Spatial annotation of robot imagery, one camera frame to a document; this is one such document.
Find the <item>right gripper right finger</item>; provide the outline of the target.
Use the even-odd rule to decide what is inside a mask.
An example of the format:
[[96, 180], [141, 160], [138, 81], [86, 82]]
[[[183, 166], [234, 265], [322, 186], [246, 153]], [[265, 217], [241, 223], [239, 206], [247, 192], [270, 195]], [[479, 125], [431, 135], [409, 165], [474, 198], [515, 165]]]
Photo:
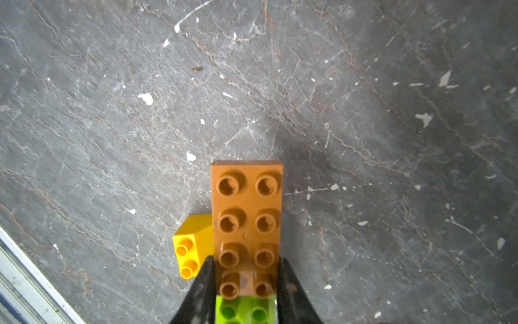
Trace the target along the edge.
[[277, 276], [277, 318], [280, 324], [322, 324], [294, 270], [283, 257], [280, 258]]

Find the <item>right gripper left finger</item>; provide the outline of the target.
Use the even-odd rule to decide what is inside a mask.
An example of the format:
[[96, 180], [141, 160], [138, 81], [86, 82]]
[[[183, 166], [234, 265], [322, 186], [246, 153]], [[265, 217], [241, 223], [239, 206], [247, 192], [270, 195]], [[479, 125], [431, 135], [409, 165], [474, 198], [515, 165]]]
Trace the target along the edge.
[[217, 286], [213, 256], [207, 256], [170, 324], [215, 323]]

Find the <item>light green lego plate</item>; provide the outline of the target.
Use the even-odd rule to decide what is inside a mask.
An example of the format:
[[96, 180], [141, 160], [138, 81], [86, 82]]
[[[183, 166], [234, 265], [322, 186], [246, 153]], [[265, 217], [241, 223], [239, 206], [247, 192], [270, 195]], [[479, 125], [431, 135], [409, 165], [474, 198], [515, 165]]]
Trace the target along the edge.
[[225, 300], [216, 299], [216, 323], [275, 323], [276, 296], [261, 299], [253, 296], [239, 296]]

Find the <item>brown lego plate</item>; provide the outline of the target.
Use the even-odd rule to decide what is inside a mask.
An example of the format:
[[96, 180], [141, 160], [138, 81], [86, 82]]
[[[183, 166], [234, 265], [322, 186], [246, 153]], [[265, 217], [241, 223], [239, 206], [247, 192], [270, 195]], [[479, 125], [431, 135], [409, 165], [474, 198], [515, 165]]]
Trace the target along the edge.
[[281, 161], [214, 161], [210, 166], [217, 292], [226, 300], [277, 291]]

